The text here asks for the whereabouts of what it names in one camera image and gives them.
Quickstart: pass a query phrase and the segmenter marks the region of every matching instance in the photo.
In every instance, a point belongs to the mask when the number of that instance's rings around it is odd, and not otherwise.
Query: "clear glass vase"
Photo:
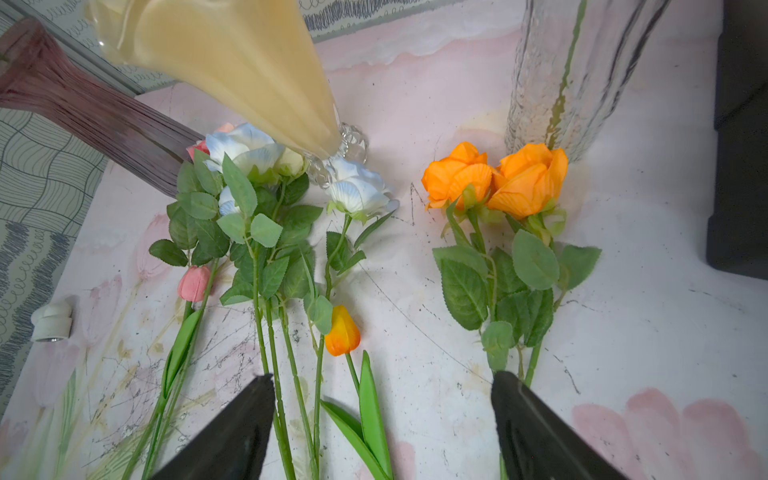
[[[579,160],[613,113],[669,0],[527,0],[507,121],[525,144]]]

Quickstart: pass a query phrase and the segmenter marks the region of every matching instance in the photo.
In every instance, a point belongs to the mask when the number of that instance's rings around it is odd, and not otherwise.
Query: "orange rose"
[[[422,177],[422,185],[429,192],[427,209],[452,203],[470,184],[475,187],[476,198],[483,199],[491,187],[494,172],[487,161],[488,154],[480,155],[475,145],[466,141],[447,158],[430,163]],[[464,208],[464,200],[460,199],[456,206]]]
[[[496,192],[488,201],[488,208],[522,220],[560,197],[568,158],[561,149],[549,151],[543,144],[528,144],[518,153],[502,158],[499,170],[501,173],[493,177]]]

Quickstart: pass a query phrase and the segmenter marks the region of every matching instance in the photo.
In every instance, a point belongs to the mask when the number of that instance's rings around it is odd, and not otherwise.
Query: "orange tulip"
[[[501,173],[493,177],[496,192],[488,201],[488,208],[522,220],[560,197],[568,158],[562,149],[549,151],[543,144],[528,144],[518,153],[502,158],[499,170]]]
[[[333,307],[331,331],[326,335],[326,348],[333,356],[352,352],[360,344],[360,331],[357,329],[344,305]]]
[[[480,155],[475,145],[464,142],[440,161],[432,162],[424,172],[422,185],[429,192],[429,208],[440,208],[459,198],[468,185],[475,187],[475,197],[485,198],[494,170],[487,165],[488,154]],[[464,208],[459,199],[457,208]]]

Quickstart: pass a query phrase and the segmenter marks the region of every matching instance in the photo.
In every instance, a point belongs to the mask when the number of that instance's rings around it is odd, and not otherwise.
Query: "textured glass vase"
[[[527,0],[507,122],[579,160],[613,113],[669,0]]]
[[[0,107],[55,122],[166,195],[203,137],[75,67],[37,20],[0,37]]]

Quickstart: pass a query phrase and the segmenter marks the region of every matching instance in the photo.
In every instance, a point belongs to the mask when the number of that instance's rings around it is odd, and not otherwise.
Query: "vase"
[[[187,147],[202,138],[75,67],[40,22],[26,18],[0,37],[0,107],[35,112],[166,195]]]
[[[509,153],[577,161],[613,113],[669,0],[527,0],[507,121]]]
[[[208,93],[312,162],[364,161],[366,139],[341,124],[330,86],[295,0],[90,0],[104,55],[162,71]]]

